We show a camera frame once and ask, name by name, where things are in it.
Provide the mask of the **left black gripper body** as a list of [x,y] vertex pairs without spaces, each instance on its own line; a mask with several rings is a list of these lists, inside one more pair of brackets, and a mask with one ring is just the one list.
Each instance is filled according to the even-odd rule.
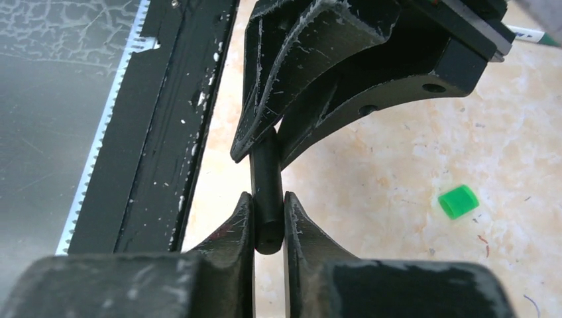
[[487,62],[502,62],[515,34],[503,24],[506,1],[400,1],[439,25]]

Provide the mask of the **white green-tip pen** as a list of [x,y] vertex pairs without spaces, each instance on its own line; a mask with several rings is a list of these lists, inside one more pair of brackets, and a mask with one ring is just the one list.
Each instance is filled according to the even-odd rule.
[[552,47],[561,47],[561,43],[556,41],[552,36],[547,34],[541,30],[534,30],[529,28],[523,28],[519,26],[507,26],[514,34],[515,39],[524,41],[524,42],[531,42],[534,44],[540,44],[544,46],[552,46]]

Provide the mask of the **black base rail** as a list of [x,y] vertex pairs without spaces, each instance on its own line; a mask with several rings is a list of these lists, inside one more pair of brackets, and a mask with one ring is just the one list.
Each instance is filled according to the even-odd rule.
[[67,255],[179,251],[238,1],[151,1]]

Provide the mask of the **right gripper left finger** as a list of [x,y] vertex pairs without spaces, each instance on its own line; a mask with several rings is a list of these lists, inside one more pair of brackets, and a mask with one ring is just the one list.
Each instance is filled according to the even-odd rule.
[[254,211],[243,192],[232,215],[181,255],[182,317],[254,317]]

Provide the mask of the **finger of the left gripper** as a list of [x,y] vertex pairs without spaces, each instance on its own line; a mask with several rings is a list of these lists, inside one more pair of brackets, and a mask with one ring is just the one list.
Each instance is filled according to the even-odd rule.
[[319,76],[385,43],[400,11],[398,1],[257,1],[245,30],[232,159],[240,162]]
[[457,39],[397,32],[339,62],[290,104],[277,133],[280,165],[375,111],[425,99],[466,97],[488,62]]

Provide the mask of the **bright green square cap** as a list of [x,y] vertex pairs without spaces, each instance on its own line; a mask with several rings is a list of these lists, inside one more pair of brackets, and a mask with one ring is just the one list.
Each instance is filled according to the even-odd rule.
[[460,185],[440,195],[437,201],[451,220],[462,217],[480,205],[475,193],[467,185]]

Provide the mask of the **black green highlighter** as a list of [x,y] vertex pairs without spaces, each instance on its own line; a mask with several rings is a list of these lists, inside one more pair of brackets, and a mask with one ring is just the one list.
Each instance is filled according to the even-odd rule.
[[254,207],[254,247],[263,255],[277,253],[284,240],[284,197],[276,131],[270,129],[250,153]]

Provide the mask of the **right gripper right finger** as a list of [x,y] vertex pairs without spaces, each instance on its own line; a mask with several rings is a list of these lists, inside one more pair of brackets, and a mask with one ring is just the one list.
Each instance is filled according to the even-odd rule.
[[330,265],[358,257],[312,221],[291,191],[284,196],[283,255],[286,316],[329,317]]

